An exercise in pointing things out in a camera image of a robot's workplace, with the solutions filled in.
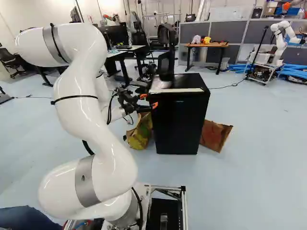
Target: gray floor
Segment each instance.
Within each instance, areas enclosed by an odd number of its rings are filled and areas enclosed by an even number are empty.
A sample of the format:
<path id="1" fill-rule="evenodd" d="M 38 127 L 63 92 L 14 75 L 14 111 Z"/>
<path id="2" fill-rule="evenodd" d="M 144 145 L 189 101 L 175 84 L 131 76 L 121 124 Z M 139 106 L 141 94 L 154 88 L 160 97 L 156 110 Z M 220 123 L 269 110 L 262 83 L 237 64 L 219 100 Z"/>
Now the gray floor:
<path id="1" fill-rule="evenodd" d="M 137 76 L 134 62 L 127 61 L 127 66 L 130 76 Z M 176 67 L 176 72 L 184 69 Z M 208 87 L 243 78 L 232 73 L 216 76 L 207 69 L 190 72 L 199 72 Z M 11 96 L 52 96 L 52 89 L 41 83 L 38 75 L 0 82 Z M 306 229 L 307 86 L 244 81 L 211 93 L 206 118 L 234 126 L 222 152 L 200 146 L 196 156 L 158 155 L 151 142 L 147 150 L 130 150 L 139 181 L 185 185 L 191 230 Z M 87 155 L 81 141 L 61 128 L 49 101 L 14 99 L 0 105 L 0 207 L 40 209 L 36 192 L 42 176 Z M 123 119 L 110 125 L 120 141 L 130 128 Z"/>

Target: computer monitor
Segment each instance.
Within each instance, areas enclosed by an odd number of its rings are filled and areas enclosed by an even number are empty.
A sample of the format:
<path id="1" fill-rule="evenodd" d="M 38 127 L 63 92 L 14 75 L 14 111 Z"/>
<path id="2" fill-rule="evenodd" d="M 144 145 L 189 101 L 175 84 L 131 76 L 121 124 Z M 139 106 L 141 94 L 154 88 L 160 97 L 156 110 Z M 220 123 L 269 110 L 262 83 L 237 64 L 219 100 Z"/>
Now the computer monitor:
<path id="1" fill-rule="evenodd" d="M 171 51 L 167 51 L 158 56 L 157 74 L 167 75 L 174 73 L 175 56 Z"/>
<path id="2" fill-rule="evenodd" d="M 126 23 L 120 25 L 101 26 L 100 32 L 107 33 L 112 46 L 129 46 L 129 36 Z"/>
<path id="3" fill-rule="evenodd" d="M 73 23 L 81 22 L 81 18 L 76 6 L 71 10 L 71 19 Z"/>

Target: silver joint band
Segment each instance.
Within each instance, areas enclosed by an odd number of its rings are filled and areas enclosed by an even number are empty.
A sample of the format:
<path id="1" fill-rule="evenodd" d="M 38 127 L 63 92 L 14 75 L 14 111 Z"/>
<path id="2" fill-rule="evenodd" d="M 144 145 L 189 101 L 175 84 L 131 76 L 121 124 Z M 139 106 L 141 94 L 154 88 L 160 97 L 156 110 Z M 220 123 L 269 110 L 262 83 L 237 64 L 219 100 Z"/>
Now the silver joint band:
<path id="1" fill-rule="evenodd" d="M 93 179 L 92 163 L 95 155 L 82 158 L 75 171 L 75 189 L 77 197 L 84 207 L 90 207 L 101 203 L 96 196 Z"/>
<path id="2" fill-rule="evenodd" d="M 45 44 L 47 46 L 47 49 L 49 50 L 52 57 L 61 64 L 67 64 L 71 63 L 71 59 L 67 55 L 67 53 L 64 50 L 63 44 L 59 38 L 59 32 L 58 28 L 56 26 L 54 27 L 44 27 L 43 28 L 43 38 L 45 41 Z"/>

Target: black chair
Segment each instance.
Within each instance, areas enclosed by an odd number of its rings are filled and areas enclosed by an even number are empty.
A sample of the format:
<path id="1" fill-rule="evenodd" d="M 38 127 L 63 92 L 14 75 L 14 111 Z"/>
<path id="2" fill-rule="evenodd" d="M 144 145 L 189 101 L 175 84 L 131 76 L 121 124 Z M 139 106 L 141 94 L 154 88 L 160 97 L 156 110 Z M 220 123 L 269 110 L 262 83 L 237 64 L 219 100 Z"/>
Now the black chair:
<path id="1" fill-rule="evenodd" d="M 15 69 L 16 72 L 10 74 L 11 78 L 15 78 L 17 74 L 24 74 L 26 71 L 20 71 L 18 68 L 22 66 L 19 59 L 15 55 L 11 54 L 6 48 L 0 48 L 0 61 L 9 72 L 7 68 Z"/>

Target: gray partition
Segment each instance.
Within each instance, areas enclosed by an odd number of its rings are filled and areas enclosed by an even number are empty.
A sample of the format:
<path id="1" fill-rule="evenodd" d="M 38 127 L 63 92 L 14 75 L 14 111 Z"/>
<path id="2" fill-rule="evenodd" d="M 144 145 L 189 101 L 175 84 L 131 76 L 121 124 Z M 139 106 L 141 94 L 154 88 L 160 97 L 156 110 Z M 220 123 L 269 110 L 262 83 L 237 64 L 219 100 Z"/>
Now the gray partition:
<path id="1" fill-rule="evenodd" d="M 208 36 L 210 23 L 181 24 L 180 43 L 189 43 L 195 35 Z"/>
<path id="2" fill-rule="evenodd" d="M 236 57 L 239 53 L 240 46 L 229 46 L 225 48 L 224 56 L 225 58 L 230 58 L 228 63 L 235 64 Z M 221 49 L 209 47 L 207 50 L 207 59 L 208 63 L 218 63 L 220 60 Z"/>
<path id="3" fill-rule="evenodd" d="M 210 34 L 212 40 L 229 42 L 229 47 L 225 50 L 224 57 L 230 58 L 229 63 L 238 63 L 237 57 L 240 54 L 243 44 L 259 44 L 263 35 L 263 28 L 268 26 L 266 36 L 264 37 L 263 44 L 271 43 L 271 25 L 278 23 L 282 20 L 269 20 L 269 19 L 249 19 L 248 21 L 231 21 L 231 22 L 194 22 L 182 23 L 180 25 L 180 44 L 179 44 L 179 64 L 186 65 L 187 61 L 187 48 L 184 47 L 185 43 L 191 42 L 194 35 L 206 36 Z M 205 63 L 218 63 L 220 56 L 220 49 L 218 48 L 202 48 L 199 57 L 191 53 L 191 61 L 193 65 L 202 66 Z M 284 54 L 285 63 L 307 65 L 307 49 L 288 47 Z"/>
<path id="4" fill-rule="evenodd" d="M 241 43 L 247 21 L 212 23 L 210 37 L 212 41 Z"/>
<path id="5" fill-rule="evenodd" d="M 270 44 L 272 31 L 270 26 L 278 21 L 250 21 L 248 24 L 248 30 L 245 35 L 244 43 L 259 44 L 263 35 L 263 28 L 267 25 L 269 26 L 267 33 L 263 39 L 263 44 Z"/>
<path id="6" fill-rule="evenodd" d="M 283 52 L 283 61 L 288 64 L 307 65 L 307 49 L 288 47 Z"/>

